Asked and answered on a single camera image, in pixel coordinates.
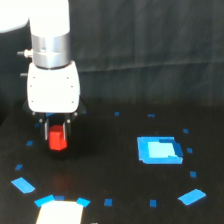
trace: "black table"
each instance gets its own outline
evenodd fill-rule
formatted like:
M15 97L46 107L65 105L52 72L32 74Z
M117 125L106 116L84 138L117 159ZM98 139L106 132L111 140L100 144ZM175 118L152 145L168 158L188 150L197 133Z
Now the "black table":
M0 223L35 223L39 208L34 201L51 194L90 200L82 224L222 223L223 118L219 108L89 104L88 113L73 123L69 157L59 160L49 154L32 116L14 109L0 128ZM174 136L183 164L142 163L140 136ZM29 140L32 146L26 146ZM23 164L19 171L17 164ZM196 179L190 171L197 172ZM35 191L23 194L13 186L11 181L19 177ZM206 198L190 206L177 200L193 189ZM106 198L113 199L112 207L104 206ZM150 208L150 199L157 200L157 208Z

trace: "blue tape marker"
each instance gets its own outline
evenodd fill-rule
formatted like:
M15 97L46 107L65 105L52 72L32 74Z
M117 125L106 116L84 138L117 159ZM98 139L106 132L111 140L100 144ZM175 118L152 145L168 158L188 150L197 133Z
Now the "blue tape marker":
M160 143L172 143L175 151L175 155L183 157L183 151L179 143L176 143L173 139L160 139Z
M65 200L65 196L54 196L54 199L56 201L64 201Z
M150 207L156 208L157 203L156 200L150 200Z
M82 205L83 207L86 207L90 203L90 201L83 198L79 198L76 203Z
M31 193L35 190L35 188L31 184L29 184L26 180L24 180L22 177L11 181L11 183L14 186L16 186L20 191L22 191L24 194Z
M187 152L188 152L188 153L193 153L192 148L187 148Z
M155 114L148 114L148 117L155 117Z
M171 141L175 142L174 137L138 137L138 154L139 160L146 164L182 164L181 157L168 156L167 158L150 158L149 142Z
M22 168L22 164L18 164L17 166L16 166L16 168L15 168L15 170L20 170L21 168Z
M104 206L112 206L112 199L105 199Z
M183 132L184 132L185 134L189 134L188 129L183 129Z
M179 143L173 143L174 151L177 156L183 157L183 151Z
M46 117L50 117L51 115L53 115L54 113L46 113Z
M185 205L190 205L201 198L204 198L206 194L198 189L195 189L181 197L178 198L178 200L182 201Z
M195 171L190 171L190 176L193 178L197 178L197 173Z
M31 145L33 145L33 141L28 141L28 142L26 143L26 145L27 145L27 146L31 146Z
M48 203L50 201L55 201L53 195L49 195L47 197L38 199L38 200L34 201L34 203L36 204L37 207L41 207L43 204L46 204L46 203Z
M171 157L168 158L148 158L144 159L143 162L146 164L182 164L182 157Z

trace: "red cube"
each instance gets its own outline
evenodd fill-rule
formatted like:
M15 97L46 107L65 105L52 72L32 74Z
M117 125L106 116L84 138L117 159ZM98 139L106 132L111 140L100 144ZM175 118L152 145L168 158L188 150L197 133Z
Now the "red cube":
M67 148L67 141L64 140L62 125L54 125L50 127L49 147L51 150L57 150L57 151L61 151Z

